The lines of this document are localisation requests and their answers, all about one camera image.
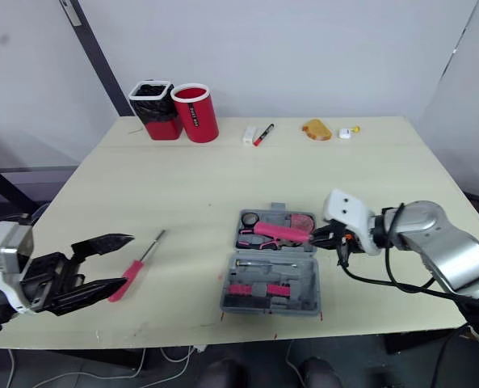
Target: wooden table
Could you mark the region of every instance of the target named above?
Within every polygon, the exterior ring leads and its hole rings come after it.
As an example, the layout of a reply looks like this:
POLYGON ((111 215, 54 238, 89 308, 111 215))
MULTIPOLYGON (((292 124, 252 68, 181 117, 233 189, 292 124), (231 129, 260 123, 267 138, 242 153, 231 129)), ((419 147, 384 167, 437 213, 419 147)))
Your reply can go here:
MULTIPOLYGON (((0 332, 0 348, 143 348, 187 344, 362 335, 438 329, 464 320, 454 303, 356 282, 333 251, 316 254, 317 317, 224 314, 219 300, 241 209, 285 202, 321 219, 332 188, 387 206, 433 200, 479 239, 479 215, 402 117, 334 118, 334 131, 359 125, 350 140, 312 141, 305 118, 222 118, 208 144, 151 141, 135 117, 119 118, 36 224, 35 256, 70 254, 71 243, 106 233, 133 234, 120 251, 82 265, 86 280, 118 277, 160 229, 169 230, 118 303, 56 317, 20 316, 0 332), (242 144, 247 125, 275 129, 260 147, 242 144)), ((393 250, 397 279, 429 278, 419 256, 393 250)), ((354 273, 385 279, 382 255, 353 255, 354 273)))

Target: gray tool case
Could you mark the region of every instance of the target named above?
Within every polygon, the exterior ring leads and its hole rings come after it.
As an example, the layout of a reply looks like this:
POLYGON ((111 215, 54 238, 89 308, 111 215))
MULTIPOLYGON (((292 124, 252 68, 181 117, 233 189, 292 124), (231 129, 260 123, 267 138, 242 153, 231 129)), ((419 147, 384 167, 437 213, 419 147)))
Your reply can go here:
POLYGON ((273 203, 271 210, 242 210, 235 235, 237 253, 229 261, 221 294, 221 309, 227 313, 318 314, 321 310, 320 279, 318 262, 313 257, 317 248, 308 242, 297 247, 282 246, 277 251, 242 248, 248 243, 262 244, 271 240, 257 234, 240 234, 241 230, 248 229, 242 224, 245 213, 256 213, 259 221, 281 226, 291 226, 292 214, 303 214, 310 216, 316 227, 313 214, 286 211, 285 204, 273 203), (237 262, 253 265, 240 266, 237 262), (230 285, 247 286, 251 293, 229 294, 230 285), (267 285, 289 286, 290 295, 268 294, 267 285))

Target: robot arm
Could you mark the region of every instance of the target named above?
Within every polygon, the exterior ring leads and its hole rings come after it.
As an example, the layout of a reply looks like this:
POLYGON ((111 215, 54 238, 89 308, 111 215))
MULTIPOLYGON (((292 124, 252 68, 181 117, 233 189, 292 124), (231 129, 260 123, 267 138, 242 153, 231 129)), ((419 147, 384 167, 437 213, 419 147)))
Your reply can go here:
POLYGON ((30 259, 32 227, 0 222, 0 330, 16 314, 63 315, 111 296, 125 278, 83 284, 79 267, 88 256, 117 251, 132 240, 127 234, 105 234, 73 244, 70 259, 60 252, 30 259))
MULTIPOLYGON (((444 292, 460 295, 461 301, 479 300, 479 242, 451 224, 439 205, 420 200, 401 211, 383 209, 375 215, 361 200, 335 189, 326 199, 324 218, 330 224, 315 230, 310 242, 336 249, 343 267, 350 253, 378 255, 386 247, 412 250, 444 292)), ((455 303, 479 340, 479 305, 455 303)))

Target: pink tool handle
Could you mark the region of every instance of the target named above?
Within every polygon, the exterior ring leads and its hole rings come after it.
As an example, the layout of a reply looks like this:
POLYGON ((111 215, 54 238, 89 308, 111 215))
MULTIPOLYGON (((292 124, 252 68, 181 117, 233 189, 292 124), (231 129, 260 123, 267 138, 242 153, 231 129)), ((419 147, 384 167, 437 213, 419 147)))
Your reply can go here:
POLYGON ((306 243, 309 241, 309 233, 287 226, 268 224, 259 221, 254 226, 255 234, 263 234, 272 238, 283 238, 284 240, 294 241, 295 243, 306 243))
POLYGON ((109 302, 118 302, 120 299, 123 297, 124 293, 126 293, 126 290, 129 288, 130 285, 132 285, 132 282, 135 280, 137 277, 137 274, 141 270, 141 268, 144 267, 144 264, 141 261, 134 260, 132 265, 129 266, 129 268, 123 273, 122 277, 125 277, 126 283, 124 283, 120 289, 115 291, 109 298, 109 302))

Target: small yellow object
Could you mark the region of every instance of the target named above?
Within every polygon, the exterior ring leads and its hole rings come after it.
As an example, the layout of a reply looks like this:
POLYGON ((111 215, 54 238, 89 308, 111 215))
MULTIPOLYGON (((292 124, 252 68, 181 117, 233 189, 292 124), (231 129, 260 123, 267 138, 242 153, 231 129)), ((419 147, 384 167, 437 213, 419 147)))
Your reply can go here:
POLYGON ((312 119, 305 123, 302 131, 313 140, 319 141, 329 140, 333 136, 332 132, 319 119, 312 119))

